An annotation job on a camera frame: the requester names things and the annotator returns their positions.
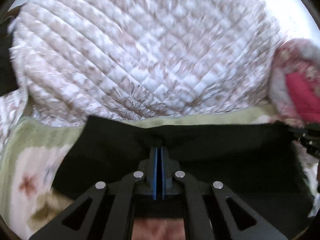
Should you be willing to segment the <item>black pants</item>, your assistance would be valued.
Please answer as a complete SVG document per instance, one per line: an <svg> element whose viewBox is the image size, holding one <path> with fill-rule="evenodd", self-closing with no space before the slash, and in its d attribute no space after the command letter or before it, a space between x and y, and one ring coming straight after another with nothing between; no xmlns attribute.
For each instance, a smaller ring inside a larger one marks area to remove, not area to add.
<svg viewBox="0 0 320 240"><path fill-rule="evenodd" d="M113 183L135 172L152 147L164 147L185 172L206 183L219 180L286 237L309 223L313 198L282 122L262 125L138 124L89 117L53 180L76 199L98 181Z"/></svg>

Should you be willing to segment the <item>white beige quilted bedspread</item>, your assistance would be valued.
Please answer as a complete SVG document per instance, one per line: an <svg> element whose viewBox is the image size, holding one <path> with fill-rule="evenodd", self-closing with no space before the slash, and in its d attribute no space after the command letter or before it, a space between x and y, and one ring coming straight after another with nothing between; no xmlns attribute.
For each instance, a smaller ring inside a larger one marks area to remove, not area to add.
<svg viewBox="0 0 320 240"><path fill-rule="evenodd" d="M279 25L262 0L29 0L1 97L1 143L28 105L52 126L215 114L266 98Z"/></svg>

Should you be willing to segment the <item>pink floral rolled quilt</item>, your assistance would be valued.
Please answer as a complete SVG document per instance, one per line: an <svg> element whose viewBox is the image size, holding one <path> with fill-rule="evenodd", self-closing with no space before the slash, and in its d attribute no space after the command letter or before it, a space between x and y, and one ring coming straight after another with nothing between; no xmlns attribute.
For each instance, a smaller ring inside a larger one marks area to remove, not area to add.
<svg viewBox="0 0 320 240"><path fill-rule="evenodd" d="M319 46L295 38L276 49L268 97L291 126L319 124Z"/></svg>

